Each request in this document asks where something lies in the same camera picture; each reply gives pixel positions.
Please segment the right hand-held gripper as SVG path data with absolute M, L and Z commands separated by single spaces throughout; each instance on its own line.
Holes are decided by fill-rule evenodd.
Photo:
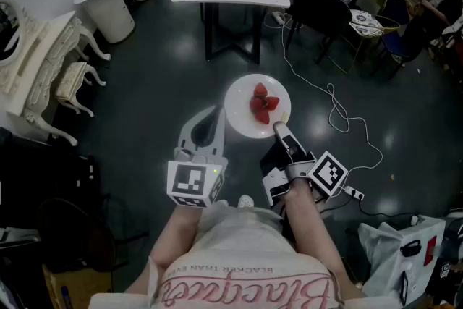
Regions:
M 306 179 L 315 185 L 322 195 L 331 197 L 347 176 L 347 169 L 328 151 L 319 159 L 312 159 L 282 121 L 273 125 L 277 142 L 260 160 L 263 188 L 270 207 L 287 194 L 295 179 Z

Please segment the white plastic bag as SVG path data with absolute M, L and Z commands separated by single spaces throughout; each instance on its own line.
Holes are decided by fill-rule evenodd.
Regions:
M 361 223 L 358 235 L 370 263 L 370 275 L 362 291 L 368 297 L 390 297 L 404 307 L 428 286 L 441 246 L 446 222 L 419 216 L 417 224 L 396 230 L 386 222 L 375 228 Z

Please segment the cream ornate stool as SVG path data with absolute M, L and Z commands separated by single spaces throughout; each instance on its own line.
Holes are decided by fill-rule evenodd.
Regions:
M 72 62 L 64 72 L 60 83 L 55 91 L 57 101 L 64 107 L 72 109 L 76 114 L 86 112 L 90 117 L 94 117 L 94 113 L 87 107 L 83 106 L 77 100 L 77 92 L 85 82 L 87 85 L 93 83 L 86 78 L 86 74 L 90 73 L 93 79 L 102 87 L 106 86 L 106 82 L 102 81 L 96 72 L 96 69 L 87 62 Z

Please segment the person's white printed shirt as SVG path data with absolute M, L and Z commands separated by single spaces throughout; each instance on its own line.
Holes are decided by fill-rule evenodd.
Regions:
M 147 293 L 96 294 L 88 309 L 399 309 L 392 297 L 342 298 L 335 275 L 296 253 L 260 208 L 219 206 L 164 274 L 148 266 Z

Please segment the cream ornate vanity dresser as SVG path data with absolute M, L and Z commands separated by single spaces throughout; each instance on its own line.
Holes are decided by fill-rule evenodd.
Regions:
M 2 110 L 10 117 L 19 117 L 76 146 L 77 140 L 74 137 L 51 126 L 42 117 L 50 101 L 52 83 L 59 76 L 66 55 L 79 49 L 81 37 L 88 40 L 101 59 L 109 61 L 111 55 L 102 52 L 93 34 L 74 12 L 49 21 L 37 21 L 25 14 L 19 21 L 21 29 L 17 54 L 10 56 L 8 64 L 0 63 Z

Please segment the blue chair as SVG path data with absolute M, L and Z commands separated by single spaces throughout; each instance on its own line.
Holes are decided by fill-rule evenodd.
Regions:
M 373 76 L 379 70 L 387 56 L 395 56 L 399 61 L 388 76 L 390 80 L 406 63 L 420 55 L 426 44 L 426 34 L 422 28 L 412 24 L 405 0 L 385 0 L 376 19 L 385 29 L 379 39 L 383 50 L 370 75 Z

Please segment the cream framed oval mirror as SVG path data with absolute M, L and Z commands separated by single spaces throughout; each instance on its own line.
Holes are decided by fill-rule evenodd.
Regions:
M 11 64 L 26 40 L 26 20 L 15 0 L 0 0 L 0 67 Z

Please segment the white round plate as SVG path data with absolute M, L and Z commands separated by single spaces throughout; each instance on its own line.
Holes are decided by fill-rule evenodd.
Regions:
M 279 99 L 279 104 L 269 111 L 269 123 L 259 122 L 251 112 L 250 101 L 255 87 L 262 83 L 269 96 Z M 250 74 L 234 81 L 224 99 L 226 117 L 230 125 L 241 135 L 253 139 L 264 139 L 274 135 L 273 124 L 288 123 L 292 103 L 286 88 L 276 79 L 262 74 Z

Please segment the person's left forearm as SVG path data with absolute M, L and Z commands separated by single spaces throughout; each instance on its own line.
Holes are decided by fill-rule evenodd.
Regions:
M 202 212 L 202 208 L 176 206 L 151 249 L 146 267 L 126 293 L 147 295 L 150 278 L 155 274 L 161 278 L 176 259 L 191 249 Z

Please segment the brown cardboard box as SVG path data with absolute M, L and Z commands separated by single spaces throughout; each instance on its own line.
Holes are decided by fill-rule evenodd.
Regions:
M 90 268 L 52 273 L 46 265 L 42 265 L 42 270 L 54 309 L 88 309 L 93 295 L 112 292 L 111 273 Z

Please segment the person's right forearm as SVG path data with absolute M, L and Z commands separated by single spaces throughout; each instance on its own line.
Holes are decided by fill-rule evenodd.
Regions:
M 300 253 L 319 260 L 336 278 L 341 299 L 353 300 L 364 294 L 351 282 L 334 241 L 321 218 L 310 186 L 305 179 L 292 181 L 283 196 L 286 214 Z

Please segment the black chair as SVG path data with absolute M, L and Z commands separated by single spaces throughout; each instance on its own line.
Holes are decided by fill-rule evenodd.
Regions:
M 39 206 L 37 230 L 44 264 L 52 273 L 84 268 L 111 273 L 128 264 L 118 259 L 118 247 L 148 236 L 141 232 L 117 239 L 98 216 L 61 198 L 45 200 Z

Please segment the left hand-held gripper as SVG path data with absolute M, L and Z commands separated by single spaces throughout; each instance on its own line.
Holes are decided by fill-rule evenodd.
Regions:
M 178 206 L 209 208 L 224 184 L 228 160 L 223 156 L 226 113 L 211 106 L 188 120 L 181 129 L 174 160 L 168 162 L 166 193 Z M 216 133 L 216 156 L 198 153 Z

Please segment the dark grey chair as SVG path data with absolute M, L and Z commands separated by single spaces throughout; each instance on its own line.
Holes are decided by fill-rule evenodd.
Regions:
M 333 41 L 352 21 L 351 9 L 342 0 L 293 0 L 289 15 L 292 17 L 292 26 L 286 40 L 286 51 L 295 30 L 299 30 L 302 25 L 324 35 L 324 44 L 316 64 L 320 64 Z

